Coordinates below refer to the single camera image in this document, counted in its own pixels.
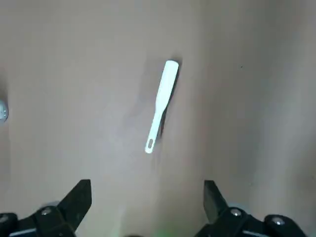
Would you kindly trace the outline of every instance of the metal bolt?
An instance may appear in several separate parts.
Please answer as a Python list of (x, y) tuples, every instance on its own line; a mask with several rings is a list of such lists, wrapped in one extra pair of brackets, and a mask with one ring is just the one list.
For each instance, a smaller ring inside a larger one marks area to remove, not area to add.
[(274, 217), (273, 219), (272, 219), (272, 221), (274, 222), (274, 223), (276, 223), (278, 226), (281, 226), (281, 225), (284, 225), (284, 221), (281, 219), (281, 218), (279, 218), (279, 217)]
[(239, 211), (238, 209), (235, 209), (235, 208), (231, 210), (231, 213), (234, 216), (241, 216), (241, 211)]
[(9, 219), (9, 217), (4, 214), (4, 215), (2, 215), (2, 216), (0, 217), (0, 223), (6, 222), (8, 219)]
[(45, 208), (45, 209), (41, 212), (41, 214), (42, 214), (42, 215), (47, 215), (47, 214), (49, 214), (50, 212), (51, 212), (50, 208), (47, 207), (47, 208)]

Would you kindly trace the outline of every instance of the small metal object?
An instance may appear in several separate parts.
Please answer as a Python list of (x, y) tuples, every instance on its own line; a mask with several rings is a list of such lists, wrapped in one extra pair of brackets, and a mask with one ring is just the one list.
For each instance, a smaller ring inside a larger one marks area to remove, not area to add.
[(279, 217), (274, 217), (273, 219), (272, 219), (272, 221), (274, 222), (274, 223), (276, 223), (278, 226), (281, 226), (281, 225), (284, 225), (284, 221), (281, 219), (281, 218), (279, 218)]
[(234, 208), (231, 210), (231, 213), (234, 215), (234, 216), (241, 216), (241, 211), (239, 211), (238, 209)]
[(3, 123), (6, 121), (9, 115), (9, 110), (2, 100), (0, 100), (0, 123)]
[(4, 214), (4, 215), (2, 215), (2, 216), (0, 217), (0, 223), (6, 222), (8, 219), (9, 219), (9, 217)]
[(47, 215), (47, 214), (49, 214), (50, 212), (51, 212), (50, 208), (47, 207), (47, 208), (45, 208), (45, 209), (41, 212), (41, 214), (42, 214), (42, 215)]

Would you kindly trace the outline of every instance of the table surface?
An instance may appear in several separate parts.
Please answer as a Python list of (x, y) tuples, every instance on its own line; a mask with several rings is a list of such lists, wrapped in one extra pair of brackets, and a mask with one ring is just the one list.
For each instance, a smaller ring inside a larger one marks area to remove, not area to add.
[[(2, 0), (0, 210), (80, 179), (80, 236), (193, 236), (204, 179), (262, 219), (316, 221), (315, 1)], [(180, 62), (144, 152), (164, 63)]]

